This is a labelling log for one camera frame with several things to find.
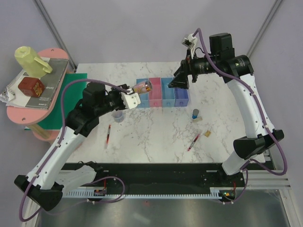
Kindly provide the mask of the pink capped clear bottle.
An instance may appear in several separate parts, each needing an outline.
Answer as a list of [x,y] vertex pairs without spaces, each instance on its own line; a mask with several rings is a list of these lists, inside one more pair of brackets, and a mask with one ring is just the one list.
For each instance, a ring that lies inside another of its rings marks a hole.
[[152,91],[152,83],[148,79],[139,81],[133,86],[133,90],[138,94],[146,94]]

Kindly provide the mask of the blue glue stick grey cap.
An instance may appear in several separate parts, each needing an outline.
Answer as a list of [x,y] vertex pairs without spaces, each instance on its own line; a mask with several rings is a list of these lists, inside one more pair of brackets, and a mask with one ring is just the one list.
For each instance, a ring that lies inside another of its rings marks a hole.
[[192,112],[192,119],[196,119],[199,115],[199,110],[198,109],[194,109]]

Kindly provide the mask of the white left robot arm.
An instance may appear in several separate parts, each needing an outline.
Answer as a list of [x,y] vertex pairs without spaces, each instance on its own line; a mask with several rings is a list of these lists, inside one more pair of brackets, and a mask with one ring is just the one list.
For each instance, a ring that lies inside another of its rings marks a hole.
[[87,138],[99,124],[99,118],[117,110],[131,109],[140,103],[138,95],[126,84],[111,85],[89,79],[82,92],[82,98],[68,115],[63,114],[62,128],[58,137],[39,163],[27,174],[18,175],[15,185],[40,209],[51,211],[63,195],[80,186],[99,186],[104,181],[101,168],[94,162],[85,163],[77,170],[60,178],[59,172],[72,152]]

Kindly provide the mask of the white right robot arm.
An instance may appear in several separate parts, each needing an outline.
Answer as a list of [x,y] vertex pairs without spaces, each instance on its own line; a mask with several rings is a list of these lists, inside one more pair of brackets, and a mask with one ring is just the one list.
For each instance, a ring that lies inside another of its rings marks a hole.
[[222,163],[222,171],[217,174],[218,183],[228,186],[233,182],[234,174],[241,171],[248,162],[256,162],[255,156],[272,146],[277,146],[282,159],[285,160],[279,144],[279,141],[284,138],[284,133],[275,128],[265,111],[256,88],[254,70],[247,56],[187,57],[181,61],[168,87],[188,89],[188,75],[191,75],[192,81],[196,82],[199,75],[209,73],[217,73],[221,76],[232,92],[246,133],[244,137],[233,142],[234,151]]

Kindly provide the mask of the clear small measuring cup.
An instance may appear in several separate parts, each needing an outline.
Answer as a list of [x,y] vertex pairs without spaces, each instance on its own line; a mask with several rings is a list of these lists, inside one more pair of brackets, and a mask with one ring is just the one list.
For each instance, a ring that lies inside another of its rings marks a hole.
[[119,110],[119,111],[114,111],[112,113],[112,117],[114,119],[115,122],[120,123],[124,120],[124,113],[123,111]]

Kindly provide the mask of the purple drawer box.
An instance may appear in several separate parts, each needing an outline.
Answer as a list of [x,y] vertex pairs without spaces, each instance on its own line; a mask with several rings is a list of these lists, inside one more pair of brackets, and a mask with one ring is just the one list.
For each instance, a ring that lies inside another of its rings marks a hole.
[[188,105],[188,101],[188,90],[175,88],[175,107],[185,107]]

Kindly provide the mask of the teal blue drawer box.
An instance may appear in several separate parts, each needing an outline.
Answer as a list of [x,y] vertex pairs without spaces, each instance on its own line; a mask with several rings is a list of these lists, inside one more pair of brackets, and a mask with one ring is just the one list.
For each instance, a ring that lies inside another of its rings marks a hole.
[[168,87],[171,81],[172,78],[161,78],[162,107],[175,106],[175,90]]

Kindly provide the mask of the red pen left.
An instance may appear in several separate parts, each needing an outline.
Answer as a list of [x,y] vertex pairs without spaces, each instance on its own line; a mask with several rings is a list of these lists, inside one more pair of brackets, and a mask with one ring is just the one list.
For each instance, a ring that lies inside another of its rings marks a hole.
[[107,137],[106,137],[106,142],[105,142],[105,149],[107,149],[108,144],[109,144],[110,132],[111,132],[111,124],[108,126],[108,130],[107,130]]

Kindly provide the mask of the red pen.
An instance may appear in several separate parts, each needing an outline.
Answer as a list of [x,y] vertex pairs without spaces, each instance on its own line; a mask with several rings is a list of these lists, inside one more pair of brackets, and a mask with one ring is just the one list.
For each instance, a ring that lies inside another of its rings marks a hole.
[[191,143],[190,143],[190,145],[189,145],[189,147],[188,147],[188,149],[187,149],[187,152],[189,152],[189,151],[192,149],[192,147],[194,146],[194,144],[195,144],[195,143],[197,142],[197,140],[200,138],[201,134],[202,134],[202,132],[199,131],[199,132],[194,136],[194,138],[192,139],[192,141],[191,141]]
[[105,142],[105,149],[107,149],[108,144],[109,144],[110,132],[111,132],[111,124],[108,126],[108,130],[107,130],[107,137],[106,137],[106,142]]

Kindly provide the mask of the pink drawer box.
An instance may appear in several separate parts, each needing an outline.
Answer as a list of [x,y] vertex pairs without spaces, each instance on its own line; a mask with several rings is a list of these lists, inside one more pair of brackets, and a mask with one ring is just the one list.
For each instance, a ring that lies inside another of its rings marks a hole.
[[149,92],[150,107],[162,107],[161,78],[149,78],[152,90]]

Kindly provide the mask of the light blue drawer box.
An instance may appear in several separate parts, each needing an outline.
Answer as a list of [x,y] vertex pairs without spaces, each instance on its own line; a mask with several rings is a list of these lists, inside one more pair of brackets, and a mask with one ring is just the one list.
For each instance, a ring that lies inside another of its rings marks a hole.
[[[140,83],[143,81],[147,81],[147,79],[137,79],[136,80],[137,83]],[[140,94],[139,96],[140,96],[141,103],[137,107],[138,108],[149,108],[150,107],[149,93]]]

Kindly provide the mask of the green folder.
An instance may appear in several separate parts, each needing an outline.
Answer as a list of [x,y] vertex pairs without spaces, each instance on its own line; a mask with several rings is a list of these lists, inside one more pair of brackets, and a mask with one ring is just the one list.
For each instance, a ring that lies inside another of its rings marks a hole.
[[[55,106],[51,113],[43,119],[38,125],[44,130],[60,130],[62,127],[61,96],[63,89],[71,82],[78,79],[86,79],[87,73],[65,74],[60,93],[57,97]],[[77,102],[82,99],[82,91],[86,88],[86,82],[77,82],[71,85],[64,95],[64,117],[72,111]]]

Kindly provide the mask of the white eraser stick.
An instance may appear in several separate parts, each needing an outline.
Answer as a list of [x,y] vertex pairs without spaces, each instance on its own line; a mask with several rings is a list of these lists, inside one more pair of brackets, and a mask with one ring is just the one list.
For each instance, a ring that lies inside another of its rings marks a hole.
[[203,118],[202,117],[197,117],[195,119],[192,120],[192,122],[199,122],[199,121],[202,121]]

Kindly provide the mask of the red pen right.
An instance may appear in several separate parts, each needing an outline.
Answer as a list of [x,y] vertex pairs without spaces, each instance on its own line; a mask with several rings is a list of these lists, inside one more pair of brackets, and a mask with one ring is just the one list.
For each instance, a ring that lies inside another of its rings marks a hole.
[[194,146],[194,144],[195,144],[195,143],[197,142],[197,140],[200,138],[201,134],[202,134],[202,132],[199,131],[199,132],[194,136],[194,138],[192,139],[192,141],[191,141],[191,143],[190,143],[190,145],[189,145],[189,147],[188,147],[188,149],[187,149],[187,152],[189,152],[189,151],[192,149],[192,147]]

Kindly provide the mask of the small yellow eraser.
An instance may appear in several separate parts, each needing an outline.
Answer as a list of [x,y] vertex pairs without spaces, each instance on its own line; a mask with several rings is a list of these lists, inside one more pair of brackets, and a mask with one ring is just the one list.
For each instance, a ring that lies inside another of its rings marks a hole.
[[209,137],[209,136],[210,136],[210,134],[211,134],[211,132],[210,132],[210,131],[206,131],[206,132],[205,132],[205,136],[206,136],[206,137]]

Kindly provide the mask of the grey manual book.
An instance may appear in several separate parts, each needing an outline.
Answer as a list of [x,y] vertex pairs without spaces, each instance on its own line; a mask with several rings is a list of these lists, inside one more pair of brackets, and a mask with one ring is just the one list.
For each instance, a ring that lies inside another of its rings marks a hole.
[[46,61],[53,68],[53,71],[40,78],[45,90],[40,97],[31,97],[25,108],[49,109],[63,74],[69,65],[68,59],[42,57],[42,60]]

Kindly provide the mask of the red cube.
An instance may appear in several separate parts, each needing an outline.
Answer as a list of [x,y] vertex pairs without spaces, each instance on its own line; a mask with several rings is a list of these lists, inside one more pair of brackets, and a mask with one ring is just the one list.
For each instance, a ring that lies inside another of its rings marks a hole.
[[38,78],[24,77],[18,85],[18,89],[26,96],[40,97],[45,86]]

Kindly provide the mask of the yellow mug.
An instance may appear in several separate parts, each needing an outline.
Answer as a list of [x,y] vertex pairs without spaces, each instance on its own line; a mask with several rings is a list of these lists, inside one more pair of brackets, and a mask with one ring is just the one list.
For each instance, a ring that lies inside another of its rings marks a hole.
[[53,68],[29,46],[21,46],[15,50],[15,59],[25,70],[28,76],[41,78],[47,73],[52,73]]

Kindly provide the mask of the pink tiered shelf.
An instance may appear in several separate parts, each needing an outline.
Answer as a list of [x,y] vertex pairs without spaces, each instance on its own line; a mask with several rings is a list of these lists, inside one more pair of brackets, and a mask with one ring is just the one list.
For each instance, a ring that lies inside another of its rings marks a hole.
[[51,141],[52,134],[38,123],[53,110],[69,65],[68,55],[58,48],[37,53],[29,46],[15,50],[22,71],[5,87],[0,99],[8,118],[33,130],[35,136]]

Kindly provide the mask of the spiral notebook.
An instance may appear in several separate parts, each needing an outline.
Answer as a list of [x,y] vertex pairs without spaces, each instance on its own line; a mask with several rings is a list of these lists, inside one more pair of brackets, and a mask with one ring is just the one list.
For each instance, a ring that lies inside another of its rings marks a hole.
[[25,70],[22,70],[2,91],[0,94],[0,100],[6,104],[6,106],[25,107],[26,103],[23,100],[17,99],[16,92],[13,88],[18,87],[17,82],[20,82],[25,77]]

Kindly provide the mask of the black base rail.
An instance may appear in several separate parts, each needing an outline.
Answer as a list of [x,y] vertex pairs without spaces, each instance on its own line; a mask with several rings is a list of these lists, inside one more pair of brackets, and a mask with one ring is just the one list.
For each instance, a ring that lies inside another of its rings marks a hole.
[[94,184],[116,193],[210,192],[212,187],[239,189],[245,185],[242,173],[226,176],[220,164],[97,163],[95,166],[96,179],[116,176],[123,181],[109,179]]

